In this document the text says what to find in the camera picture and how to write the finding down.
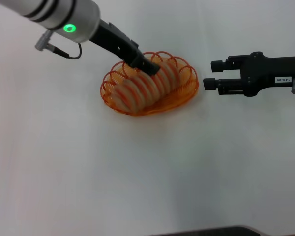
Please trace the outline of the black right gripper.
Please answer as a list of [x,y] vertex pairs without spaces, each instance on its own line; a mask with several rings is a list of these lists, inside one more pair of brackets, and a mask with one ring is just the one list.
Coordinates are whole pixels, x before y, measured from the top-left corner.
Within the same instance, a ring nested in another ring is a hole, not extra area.
[[211,62],[212,73],[239,70],[240,79],[203,79],[206,91],[218,90],[219,95],[253,97],[263,89],[290,87],[295,94],[295,56],[266,57],[262,52],[229,56],[225,61]]

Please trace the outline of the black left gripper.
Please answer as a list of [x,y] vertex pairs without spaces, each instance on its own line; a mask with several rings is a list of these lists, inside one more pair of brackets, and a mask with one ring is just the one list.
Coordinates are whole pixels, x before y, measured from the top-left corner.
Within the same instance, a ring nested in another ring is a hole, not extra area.
[[136,42],[112,23],[100,20],[98,29],[90,42],[118,56],[130,67],[137,68],[148,75],[155,75],[160,69],[158,64],[148,60],[141,53]]

